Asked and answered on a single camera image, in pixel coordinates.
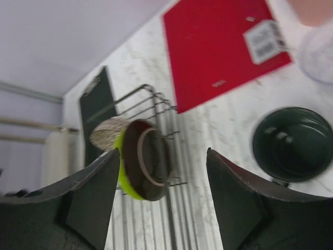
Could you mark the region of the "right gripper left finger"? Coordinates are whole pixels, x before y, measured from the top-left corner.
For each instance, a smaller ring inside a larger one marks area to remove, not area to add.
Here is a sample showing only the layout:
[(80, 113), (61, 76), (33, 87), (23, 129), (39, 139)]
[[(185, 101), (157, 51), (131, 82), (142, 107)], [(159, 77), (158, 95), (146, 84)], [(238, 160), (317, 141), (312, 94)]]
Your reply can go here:
[(104, 249), (120, 153), (33, 192), (1, 195), (1, 249)]

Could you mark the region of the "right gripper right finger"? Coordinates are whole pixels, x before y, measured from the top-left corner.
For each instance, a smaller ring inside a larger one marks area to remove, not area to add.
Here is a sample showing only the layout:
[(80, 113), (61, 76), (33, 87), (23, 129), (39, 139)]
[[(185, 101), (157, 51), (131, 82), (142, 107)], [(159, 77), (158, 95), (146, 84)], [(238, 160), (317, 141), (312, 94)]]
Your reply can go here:
[(247, 171), (213, 149), (207, 174), (224, 249), (332, 249), (332, 199)]

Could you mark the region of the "green plate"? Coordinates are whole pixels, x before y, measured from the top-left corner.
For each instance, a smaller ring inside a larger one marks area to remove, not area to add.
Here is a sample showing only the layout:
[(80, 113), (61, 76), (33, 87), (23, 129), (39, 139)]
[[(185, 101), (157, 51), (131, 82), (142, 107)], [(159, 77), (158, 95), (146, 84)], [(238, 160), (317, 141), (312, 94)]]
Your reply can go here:
[(121, 189), (128, 194), (130, 197), (143, 201), (144, 198), (141, 197), (132, 187), (132, 185), (129, 182), (129, 179), (127, 178), (127, 175), (125, 173), (125, 167), (124, 167), (124, 159), (122, 154), (122, 145), (123, 145), (123, 138), (124, 138), (125, 131), (123, 130), (120, 135), (117, 137), (113, 149), (118, 149), (120, 153), (120, 169), (119, 169), (119, 176), (118, 176), (118, 182), (120, 184)]

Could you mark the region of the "grey ceramic mug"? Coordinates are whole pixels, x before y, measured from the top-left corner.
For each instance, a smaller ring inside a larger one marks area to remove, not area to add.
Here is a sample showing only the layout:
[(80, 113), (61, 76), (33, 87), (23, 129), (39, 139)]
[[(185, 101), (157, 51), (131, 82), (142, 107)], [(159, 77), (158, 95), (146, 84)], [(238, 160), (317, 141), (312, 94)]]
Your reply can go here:
[(258, 123), (252, 152), (273, 179), (305, 182), (325, 172), (332, 162), (332, 127), (312, 110), (278, 109)]

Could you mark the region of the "grey wire dish rack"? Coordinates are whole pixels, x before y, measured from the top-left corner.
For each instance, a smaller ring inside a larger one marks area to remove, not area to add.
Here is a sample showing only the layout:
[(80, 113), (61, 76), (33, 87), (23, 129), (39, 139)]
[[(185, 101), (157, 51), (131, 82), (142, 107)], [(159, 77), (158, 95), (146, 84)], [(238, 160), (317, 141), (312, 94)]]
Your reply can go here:
[(107, 84), (79, 99), (86, 161), (117, 149), (120, 170), (106, 249), (221, 249), (200, 160), (174, 102), (144, 84), (115, 100)]

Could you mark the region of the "dark brown floral plate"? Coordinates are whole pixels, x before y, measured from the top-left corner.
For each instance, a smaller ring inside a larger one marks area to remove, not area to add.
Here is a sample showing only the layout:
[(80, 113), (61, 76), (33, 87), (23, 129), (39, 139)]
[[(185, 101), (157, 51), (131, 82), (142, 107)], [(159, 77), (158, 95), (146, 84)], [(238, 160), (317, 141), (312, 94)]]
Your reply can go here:
[(165, 183), (173, 171), (169, 144), (160, 131), (145, 120), (134, 120), (125, 130), (122, 154), (127, 178), (134, 190), (147, 201), (165, 196)]

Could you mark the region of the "clear drinking glass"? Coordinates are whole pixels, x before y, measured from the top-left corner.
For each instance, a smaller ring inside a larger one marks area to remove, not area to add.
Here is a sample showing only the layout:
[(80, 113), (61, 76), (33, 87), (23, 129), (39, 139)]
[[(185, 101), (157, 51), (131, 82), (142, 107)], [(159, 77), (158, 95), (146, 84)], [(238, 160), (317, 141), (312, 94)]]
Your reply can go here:
[(312, 29), (298, 50), (299, 67), (310, 79), (332, 84), (332, 21)]

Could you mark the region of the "pink plastic cup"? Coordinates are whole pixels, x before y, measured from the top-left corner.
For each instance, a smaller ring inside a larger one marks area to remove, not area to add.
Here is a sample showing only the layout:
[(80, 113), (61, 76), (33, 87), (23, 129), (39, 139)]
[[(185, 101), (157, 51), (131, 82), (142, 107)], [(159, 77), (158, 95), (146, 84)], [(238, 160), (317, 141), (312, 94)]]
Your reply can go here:
[(305, 26), (318, 27), (332, 20), (332, 0), (288, 0), (292, 11)]

